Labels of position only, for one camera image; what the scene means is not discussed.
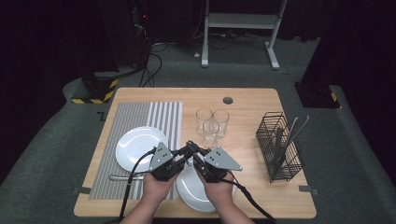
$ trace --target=utensil holder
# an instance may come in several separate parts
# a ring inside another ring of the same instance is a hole
[[[270,182],[274,180],[290,181],[303,169],[304,162],[300,156],[300,147],[296,139],[286,148],[286,158],[281,164],[276,161],[276,130],[284,130],[281,137],[281,146],[284,146],[290,131],[290,127],[283,116],[283,112],[268,112],[262,117],[262,122],[256,132],[262,155],[270,176]]]

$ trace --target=human hand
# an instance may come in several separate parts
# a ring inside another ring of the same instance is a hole
[[[222,203],[233,203],[233,185],[230,183],[222,182],[219,183],[206,183],[204,177],[195,170],[201,179],[205,187],[205,193],[207,199],[213,203],[216,207],[218,204]],[[223,179],[233,181],[233,176],[227,172],[227,175]]]
[[[142,200],[150,200],[152,203],[160,204],[168,195],[169,189],[177,179],[177,176],[178,174],[165,182],[156,180],[151,173],[145,173]]]

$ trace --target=plate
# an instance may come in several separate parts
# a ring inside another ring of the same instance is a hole
[[[144,126],[132,129],[126,133],[116,147],[116,159],[119,165],[127,171],[132,171],[137,161],[148,151],[163,142],[168,146],[168,139],[160,130]],[[136,167],[135,172],[146,172],[152,155],[148,155]]]
[[[207,199],[204,184],[201,182],[192,162],[184,166],[180,175],[177,177],[177,190],[183,201],[191,208],[199,212],[215,212],[213,204]]]

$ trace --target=striped placemat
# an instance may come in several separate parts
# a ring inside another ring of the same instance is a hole
[[[112,181],[109,175],[129,175],[116,160],[116,147],[119,140],[129,131],[141,126],[150,126],[161,130],[168,139],[169,149],[179,149],[181,130],[181,102],[128,102],[120,103],[111,127],[106,148],[99,164],[99,170],[93,182],[90,199],[123,199],[127,181]],[[131,187],[130,198],[140,199],[143,181],[135,180]],[[178,197],[176,182],[167,199]]]

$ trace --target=wooden table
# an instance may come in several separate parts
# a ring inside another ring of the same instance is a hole
[[[233,98],[226,105],[223,98]],[[121,102],[182,102],[181,147],[188,140],[202,146],[202,137],[196,132],[195,112],[201,107],[212,110],[225,109],[230,114],[226,136],[219,140],[224,148],[239,164],[242,172],[234,172],[236,179],[251,193],[254,200],[275,218],[312,218],[316,215],[312,196],[299,191],[306,186],[304,171],[300,171],[290,182],[274,181],[269,175],[260,150],[256,131],[266,112],[283,111],[276,90],[273,89],[231,89],[231,88],[120,88],[117,90],[109,109],[106,123],[100,135],[92,162],[85,177],[83,188],[93,185],[99,163],[104,154],[117,107]],[[252,218],[264,217],[244,194],[237,190],[235,203]],[[138,203],[130,200],[126,212]],[[88,194],[80,193],[75,206],[79,217],[117,217],[121,200],[90,200]],[[201,213],[187,206],[181,198],[164,200],[156,217],[218,217],[217,213]]]

